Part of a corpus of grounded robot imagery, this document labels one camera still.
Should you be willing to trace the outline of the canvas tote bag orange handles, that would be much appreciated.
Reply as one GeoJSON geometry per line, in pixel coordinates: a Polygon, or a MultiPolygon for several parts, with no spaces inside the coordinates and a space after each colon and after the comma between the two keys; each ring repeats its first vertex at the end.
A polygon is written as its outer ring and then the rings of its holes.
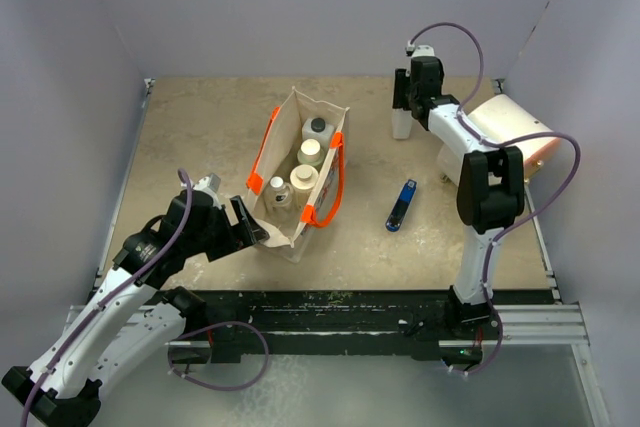
{"type": "Polygon", "coordinates": [[[274,109],[246,181],[245,202],[268,234],[264,249],[292,263],[330,225],[346,181],[349,110],[293,89],[274,109]]]}

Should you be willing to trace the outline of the white square bottle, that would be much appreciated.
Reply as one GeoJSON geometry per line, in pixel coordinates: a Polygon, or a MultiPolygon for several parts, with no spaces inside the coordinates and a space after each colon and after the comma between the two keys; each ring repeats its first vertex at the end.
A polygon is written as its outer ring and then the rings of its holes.
{"type": "Polygon", "coordinates": [[[392,110],[392,136],[395,140],[406,140],[410,137],[413,118],[410,110],[401,108],[392,110]]]}

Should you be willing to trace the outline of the clear bottle silver cap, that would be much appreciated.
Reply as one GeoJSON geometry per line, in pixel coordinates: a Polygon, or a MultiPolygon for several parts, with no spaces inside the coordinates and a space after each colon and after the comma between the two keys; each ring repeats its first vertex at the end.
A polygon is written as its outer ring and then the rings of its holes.
{"type": "Polygon", "coordinates": [[[273,212],[289,212],[293,206],[292,186],[280,176],[274,176],[269,181],[269,207],[273,212]]]}

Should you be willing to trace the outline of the white bottle black cap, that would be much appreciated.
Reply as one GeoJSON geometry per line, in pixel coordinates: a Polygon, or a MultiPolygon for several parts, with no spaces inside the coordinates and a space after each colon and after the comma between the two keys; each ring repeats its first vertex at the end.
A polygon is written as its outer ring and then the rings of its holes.
{"type": "Polygon", "coordinates": [[[323,150],[327,150],[335,133],[335,127],[322,117],[308,118],[302,126],[302,140],[316,140],[323,150]]]}

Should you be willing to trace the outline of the green bottle cream cap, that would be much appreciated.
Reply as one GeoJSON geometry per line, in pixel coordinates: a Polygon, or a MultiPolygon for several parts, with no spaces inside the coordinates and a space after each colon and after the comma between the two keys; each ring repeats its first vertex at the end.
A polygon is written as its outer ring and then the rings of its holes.
{"type": "Polygon", "coordinates": [[[304,140],[297,151],[297,160],[300,165],[320,168],[324,161],[321,144],[316,139],[304,140]]]}

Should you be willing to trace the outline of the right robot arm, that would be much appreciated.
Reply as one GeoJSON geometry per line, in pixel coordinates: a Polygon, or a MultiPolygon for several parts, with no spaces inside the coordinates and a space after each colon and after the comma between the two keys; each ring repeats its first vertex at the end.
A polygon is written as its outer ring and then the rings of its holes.
{"type": "Polygon", "coordinates": [[[417,121],[461,162],[456,207],[464,250],[444,310],[446,330],[467,338],[492,316],[492,277],[501,235],[524,211],[523,155],[500,147],[442,92],[444,67],[429,46],[411,47],[410,66],[394,73],[392,136],[405,140],[417,121]]]}

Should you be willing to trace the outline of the cream bottle wooden cap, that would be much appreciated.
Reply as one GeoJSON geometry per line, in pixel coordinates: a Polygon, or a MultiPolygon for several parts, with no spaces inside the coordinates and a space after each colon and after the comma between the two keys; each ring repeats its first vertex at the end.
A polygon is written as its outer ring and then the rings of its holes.
{"type": "Polygon", "coordinates": [[[310,165],[298,165],[290,173],[290,183],[295,193],[296,206],[302,210],[314,190],[319,173],[310,165]]]}

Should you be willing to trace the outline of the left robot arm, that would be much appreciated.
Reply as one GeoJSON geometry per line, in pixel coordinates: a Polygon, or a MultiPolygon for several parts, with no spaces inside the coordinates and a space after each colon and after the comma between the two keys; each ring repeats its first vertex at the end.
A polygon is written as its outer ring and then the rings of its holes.
{"type": "Polygon", "coordinates": [[[28,366],[10,368],[5,389],[22,405],[21,425],[87,426],[108,391],[167,342],[214,329],[205,301],[184,287],[163,294],[130,330],[126,322],[199,254],[214,261],[268,239],[238,196],[231,223],[213,192],[183,190],[168,210],[130,235],[102,285],[61,337],[28,366]]]}

